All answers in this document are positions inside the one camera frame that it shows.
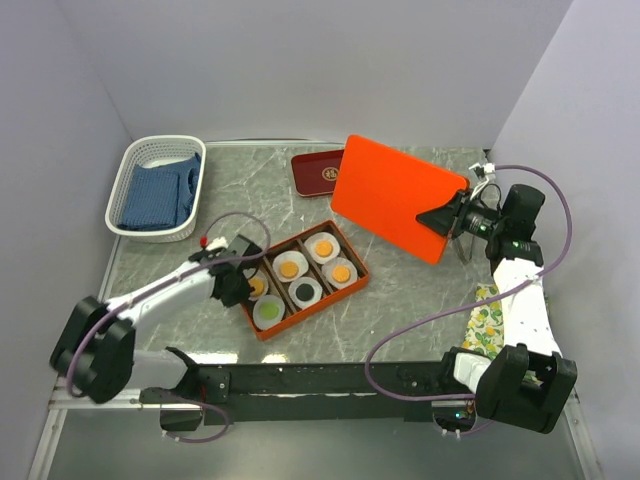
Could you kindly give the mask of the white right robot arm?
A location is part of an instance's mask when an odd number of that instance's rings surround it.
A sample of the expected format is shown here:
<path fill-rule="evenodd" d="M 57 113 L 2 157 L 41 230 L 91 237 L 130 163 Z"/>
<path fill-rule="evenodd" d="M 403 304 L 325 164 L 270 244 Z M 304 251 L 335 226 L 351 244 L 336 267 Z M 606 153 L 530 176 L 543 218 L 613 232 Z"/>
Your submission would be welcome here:
<path fill-rule="evenodd" d="M 452 365 L 437 376 L 439 390 L 452 399 L 470 390 L 480 416 L 547 434 L 575 385 L 577 366 L 563 358 L 549 323 L 541 278 L 544 260 L 533 239 L 544 202 L 541 191 L 522 184 L 512 186 L 496 208 L 469 191 L 458 191 L 416 220 L 443 237 L 470 233 L 485 240 L 502 297 L 504 343 L 496 358 L 466 347 L 451 350 Z"/>

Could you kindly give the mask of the green sandwich cookie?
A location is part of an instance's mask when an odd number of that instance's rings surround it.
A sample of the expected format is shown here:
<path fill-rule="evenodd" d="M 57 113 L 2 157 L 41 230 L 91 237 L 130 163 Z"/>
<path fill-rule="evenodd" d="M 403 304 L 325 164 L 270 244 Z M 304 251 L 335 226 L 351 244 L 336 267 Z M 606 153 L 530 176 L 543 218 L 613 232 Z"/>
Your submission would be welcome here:
<path fill-rule="evenodd" d="M 275 302 L 263 302 L 259 307 L 259 315 L 265 320 L 276 319 L 280 315 L 280 307 Z"/>

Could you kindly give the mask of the orange biscuit cookie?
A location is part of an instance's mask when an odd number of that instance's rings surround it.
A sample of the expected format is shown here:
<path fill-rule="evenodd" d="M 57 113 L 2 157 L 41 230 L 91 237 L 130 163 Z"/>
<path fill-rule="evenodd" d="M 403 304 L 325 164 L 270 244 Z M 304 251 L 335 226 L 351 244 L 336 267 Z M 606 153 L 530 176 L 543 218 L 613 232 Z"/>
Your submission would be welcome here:
<path fill-rule="evenodd" d="M 337 265 L 333 268 L 331 276 L 335 282 L 346 283 L 351 279 L 351 270 L 346 265 Z"/>
<path fill-rule="evenodd" d="M 251 287 L 250 295 L 252 297 L 260 297 L 265 292 L 265 281 L 255 276 L 249 280 Z"/>
<path fill-rule="evenodd" d="M 279 267 L 281 275 L 286 279 L 294 279 L 299 273 L 299 266 L 294 261 L 284 261 Z"/>
<path fill-rule="evenodd" d="M 333 253 L 333 245 L 327 239 L 319 240 L 314 246 L 315 253 L 322 258 L 327 258 Z"/>

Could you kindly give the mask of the black sandwich cookie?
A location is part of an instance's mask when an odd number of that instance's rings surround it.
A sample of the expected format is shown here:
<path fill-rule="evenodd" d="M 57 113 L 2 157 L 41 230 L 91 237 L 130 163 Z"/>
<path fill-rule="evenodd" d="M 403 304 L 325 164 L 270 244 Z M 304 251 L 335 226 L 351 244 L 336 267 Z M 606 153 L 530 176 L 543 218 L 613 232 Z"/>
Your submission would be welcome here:
<path fill-rule="evenodd" d="M 309 283 L 301 283 L 295 290 L 295 296 L 298 300 L 307 302 L 314 298 L 315 288 Z"/>

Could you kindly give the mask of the orange cookie box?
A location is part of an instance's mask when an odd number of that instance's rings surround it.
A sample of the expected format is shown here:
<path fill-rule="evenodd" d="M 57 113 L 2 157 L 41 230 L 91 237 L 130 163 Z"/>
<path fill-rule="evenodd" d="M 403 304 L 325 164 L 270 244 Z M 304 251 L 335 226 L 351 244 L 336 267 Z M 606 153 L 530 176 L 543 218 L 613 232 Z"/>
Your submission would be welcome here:
<path fill-rule="evenodd" d="M 358 280 L 353 285 L 350 285 L 344 289 L 334 288 L 324 278 L 321 272 L 321 267 L 323 265 L 317 264 L 312 260 L 309 252 L 304 247 L 303 242 L 311 235 L 318 232 L 328 232 L 333 234 L 337 238 L 341 247 L 341 251 L 338 257 L 347 258 L 356 266 L 356 269 L 358 271 Z M 284 283 L 279 281 L 272 268 L 274 258 L 282 252 L 289 250 L 300 251 L 304 254 L 309 263 L 309 270 L 304 276 L 315 278 L 320 283 L 323 290 L 322 299 L 318 303 L 303 310 L 298 308 L 289 296 L 288 289 L 289 285 L 292 282 Z M 260 331 L 254 325 L 252 319 L 253 307 L 256 301 L 248 300 L 242 304 L 243 313 L 247 317 L 251 329 L 253 330 L 255 336 L 261 341 L 271 339 L 274 336 L 284 332 L 285 330 L 301 323 L 310 316 L 318 314 L 321 311 L 332 306 L 333 304 L 349 297 L 350 295 L 363 289 L 369 281 L 369 271 L 367 267 L 355 252 L 351 243 L 347 240 L 347 237 L 338 228 L 336 223 L 331 220 L 322 222 L 271 247 L 268 250 L 265 258 L 259 264 L 258 270 L 261 270 L 269 280 L 269 291 L 266 295 L 275 295 L 280 297 L 284 301 L 286 310 L 284 319 L 282 321 L 280 321 L 271 329 Z"/>

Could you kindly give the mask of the metal serving tongs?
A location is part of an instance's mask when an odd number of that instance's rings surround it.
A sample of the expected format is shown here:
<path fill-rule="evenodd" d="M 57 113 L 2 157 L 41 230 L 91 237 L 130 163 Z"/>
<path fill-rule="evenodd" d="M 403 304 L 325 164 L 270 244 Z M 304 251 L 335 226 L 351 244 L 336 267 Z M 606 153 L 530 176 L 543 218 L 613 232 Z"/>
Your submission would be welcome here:
<path fill-rule="evenodd" d="M 452 245 L 457 258 L 463 265 L 468 265 L 473 260 L 476 237 L 473 235 L 459 236 L 452 240 Z"/>

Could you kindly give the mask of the orange box lid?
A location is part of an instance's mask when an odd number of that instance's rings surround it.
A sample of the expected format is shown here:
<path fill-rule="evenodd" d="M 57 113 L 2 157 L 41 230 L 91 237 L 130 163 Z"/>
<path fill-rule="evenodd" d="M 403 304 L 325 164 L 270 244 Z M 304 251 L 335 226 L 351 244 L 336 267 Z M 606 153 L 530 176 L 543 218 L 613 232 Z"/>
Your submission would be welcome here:
<path fill-rule="evenodd" d="M 373 140 L 348 137 L 331 209 L 428 264 L 437 264 L 446 235 L 420 224 L 416 216 L 444 206 L 469 180 Z"/>

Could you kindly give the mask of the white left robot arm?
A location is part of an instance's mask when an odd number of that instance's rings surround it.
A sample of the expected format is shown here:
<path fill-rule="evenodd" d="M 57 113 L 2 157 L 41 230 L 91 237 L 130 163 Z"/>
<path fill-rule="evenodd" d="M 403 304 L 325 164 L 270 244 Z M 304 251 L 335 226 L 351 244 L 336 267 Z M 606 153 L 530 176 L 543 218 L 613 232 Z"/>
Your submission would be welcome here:
<path fill-rule="evenodd" d="M 174 347 L 150 352 L 137 342 L 180 311 L 209 299 L 226 308 L 248 300 L 245 275 L 263 250 L 248 238 L 217 238 L 175 270 L 134 292 L 107 301 L 79 301 L 53 349 L 49 364 L 74 394 L 96 404 L 126 388 L 163 389 L 175 401 L 192 399 L 199 388 L 198 365 Z"/>

